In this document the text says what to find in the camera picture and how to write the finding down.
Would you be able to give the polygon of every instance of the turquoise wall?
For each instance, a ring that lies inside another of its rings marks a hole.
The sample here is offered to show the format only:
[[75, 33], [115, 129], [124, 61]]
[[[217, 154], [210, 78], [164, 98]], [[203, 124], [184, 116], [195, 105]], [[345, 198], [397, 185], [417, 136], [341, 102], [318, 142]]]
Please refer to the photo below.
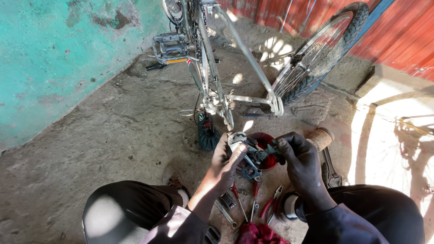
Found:
[[161, 0], [0, 3], [0, 152], [29, 141], [168, 31]]

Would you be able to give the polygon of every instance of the sock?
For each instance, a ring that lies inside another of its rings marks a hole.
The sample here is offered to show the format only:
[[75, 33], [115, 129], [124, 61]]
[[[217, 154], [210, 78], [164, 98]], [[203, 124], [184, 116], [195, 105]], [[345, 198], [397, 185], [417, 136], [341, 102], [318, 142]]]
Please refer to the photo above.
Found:
[[295, 211], [295, 203], [297, 198], [297, 195], [290, 195], [283, 203], [283, 210], [288, 218], [297, 218]]
[[183, 189], [178, 190], [179, 195], [182, 197], [182, 207], [185, 208], [188, 204], [188, 195]]

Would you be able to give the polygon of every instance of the bicycle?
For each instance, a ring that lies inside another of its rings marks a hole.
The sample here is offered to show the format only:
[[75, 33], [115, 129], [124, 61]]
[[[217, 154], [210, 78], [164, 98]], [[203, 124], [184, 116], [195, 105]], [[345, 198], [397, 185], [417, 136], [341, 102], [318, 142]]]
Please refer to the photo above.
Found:
[[[262, 111], [283, 115], [283, 107], [308, 95], [348, 52], [368, 18], [368, 5], [354, 2], [342, 8], [315, 31], [295, 52], [290, 53], [273, 85], [236, 30], [228, 14], [215, 0], [163, 0], [164, 11], [175, 25], [175, 33], [153, 38], [153, 50], [161, 68], [167, 64], [187, 62], [200, 94], [201, 110], [223, 118], [228, 131], [233, 129], [231, 110], [235, 100], [261, 104]], [[207, 14], [216, 13], [227, 25], [237, 46], [266, 88], [265, 98], [225, 95], [223, 93], [207, 30]]]

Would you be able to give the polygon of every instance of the bicycle frame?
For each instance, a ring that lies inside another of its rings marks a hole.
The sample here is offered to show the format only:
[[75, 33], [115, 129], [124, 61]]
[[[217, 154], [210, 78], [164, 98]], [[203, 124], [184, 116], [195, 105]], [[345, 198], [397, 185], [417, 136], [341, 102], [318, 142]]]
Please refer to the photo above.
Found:
[[[189, 66], [189, 69], [190, 69], [190, 72], [193, 76], [193, 79], [195, 80], [196, 84], [199, 87], [199, 90], [201, 90], [202, 94], [204, 95], [203, 104], [211, 110], [211, 111], [207, 110], [207, 112], [210, 112], [211, 114], [216, 113], [219, 116], [221, 116], [224, 119], [224, 123], [226, 125], [228, 125], [228, 130], [233, 129], [233, 119], [232, 119], [232, 114], [229, 111], [229, 104], [233, 104], [234, 100], [268, 104], [268, 105], [270, 105], [271, 111], [274, 112], [275, 116], [283, 115], [282, 99], [280, 97], [276, 97], [274, 95], [272, 86], [270, 85], [270, 83], [269, 83], [268, 79], [266, 78], [264, 72], [262, 71], [261, 67], [256, 62], [255, 58], [253, 57], [253, 55], [250, 52], [249, 48], [247, 47], [246, 43], [241, 38], [241, 35], [236, 30], [235, 25], [232, 22], [232, 20], [230, 19], [230, 17], [228, 16], [228, 14], [223, 9], [221, 9], [220, 5], [218, 3], [216, 3], [215, 0], [197, 0], [197, 1], [198, 2], [200, 1], [202, 3], [202, 5], [205, 9], [205, 15], [207, 13], [212, 13], [214, 10], [215, 13], [225, 22], [226, 26], [228, 27], [230, 33], [232, 34], [232, 36], [235, 40], [235, 42], [237, 43], [238, 47], [240, 47], [241, 51], [246, 56], [250, 65], [253, 67], [253, 70], [258, 75], [261, 83], [264, 85], [264, 87], [266, 88], [266, 90], [268, 92], [267, 98], [257, 98], [257, 97], [250, 97], [250, 96], [237, 96], [237, 95], [224, 95], [223, 94], [223, 90], [221, 88], [221, 84], [220, 84], [220, 80], [219, 80], [219, 76], [218, 76], [218, 72], [217, 72], [217, 66], [216, 66], [214, 56], [212, 53], [211, 43], [210, 43], [210, 40], [208, 38], [208, 32], [207, 32], [205, 24], [204, 24], [203, 12], [199, 11], [198, 8], [196, 8], [195, 10], [192, 10], [192, 11], [196, 11], [195, 15], [197, 15], [199, 32], [200, 32], [200, 35], [202, 37], [202, 42], [203, 42], [203, 47], [201, 47], [201, 48], [206, 54], [206, 58], [208, 60], [208, 66], [209, 66], [209, 73], [211, 75], [213, 82], [216, 85], [216, 88], [217, 88], [216, 93], [218, 95], [219, 101], [222, 103], [222, 109], [220, 109], [217, 107], [217, 105], [213, 104], [211, 101], [206, 99], [205, 90], [209, 87], [209, 79], [205, 79], [205, 84], [202, 84], [202, 82], [199, 79], [199, 75], [197, 73], [197, 70], [191, 64], [191, 60], [197, 61], [197, 59], [190, 56], [190, 60], [187, 60], [187, 64]], [[192, 35], [190, 32], [190, 26], [188, 23], [187, 0], [181, 0], [181, 4], [182, 4], [182, 11], [183, 11], [182, 16], [183, 17], [180, 20], [182, 21], [182, 23], [185, 26], [185, 30], [187, 31], [187, 39], [191, 45], [191, 43], [194, 43], [194, 42], [192, 40]], [[202, 72], [204, 73], [204, 76], [209, 75], [207, 68], [203, 69]]]

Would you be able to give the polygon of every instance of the pliers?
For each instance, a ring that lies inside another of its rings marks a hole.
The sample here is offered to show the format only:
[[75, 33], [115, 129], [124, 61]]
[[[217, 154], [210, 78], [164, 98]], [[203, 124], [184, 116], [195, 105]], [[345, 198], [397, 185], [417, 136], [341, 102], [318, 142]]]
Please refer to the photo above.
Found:
[[277, 190], [276, 193], [274, 194], [274, 196], [272, 198], [270, 198], [270, 200], [268, 200], [268, 202], [265, 204], [264, 208], [262, 209], [261, 212], [261, 219], [264, 217], [264, 215], [268, 212], [268, 210], [270, 209], [271, 205], [274, 204], [273, 206], [273, 215], [271, 216], [271, 218], [267, 221], [267, 225], [271, 222], [271, 220], [273, 219], [275, 212], [276, 212], [276, 208], [277, 208], [277, 199], [279, 199], [280, 195], [282, 194], [282, 189], [283, 189], [283, 185], [280, 185]]

